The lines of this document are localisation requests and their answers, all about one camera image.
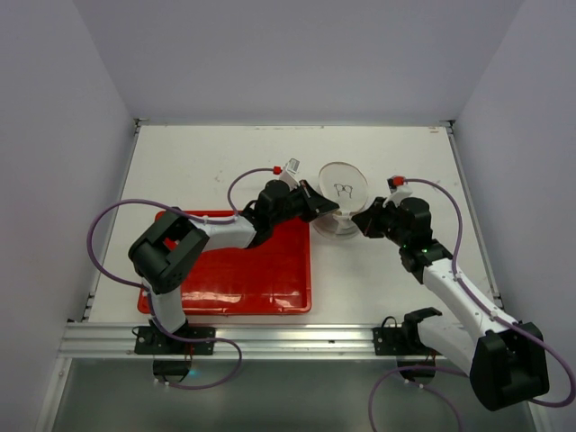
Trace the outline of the white mesh laundry bag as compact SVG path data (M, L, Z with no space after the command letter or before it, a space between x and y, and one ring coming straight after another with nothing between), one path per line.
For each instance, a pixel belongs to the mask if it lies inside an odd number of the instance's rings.
M330 162L319 171L319 191L338 205L332 213L316 219L312 226L328 239L345 240L355 237L359 228L352 217L365 209L368 183L362 172L345 162Z

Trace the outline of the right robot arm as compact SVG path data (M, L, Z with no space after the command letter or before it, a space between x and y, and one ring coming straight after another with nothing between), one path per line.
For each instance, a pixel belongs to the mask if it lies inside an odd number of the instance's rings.
M518 323L477 288L463 289L467 277L453 268L453 256L433 237L426 201L374 200L353 223L369 239L399 246L408 273L434 293L457 318L453 325L438 311L407 314L400 341L411 353L427 347L447 357L469 377L479 402L495 411L548 393L543 335L532 323Z

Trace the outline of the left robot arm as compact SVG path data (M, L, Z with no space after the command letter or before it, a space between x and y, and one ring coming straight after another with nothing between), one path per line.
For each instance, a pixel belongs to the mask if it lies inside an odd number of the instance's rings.
M227 220L205 218L169 207L131 245L128 257L144 283L155 341L167 353L181 351L188 325L181 303L181 284L201 254L226 248L257 248L274 234L275 226L299 219L312 222L339 209L307 181L290 187L281 180L266 183L258 197Z

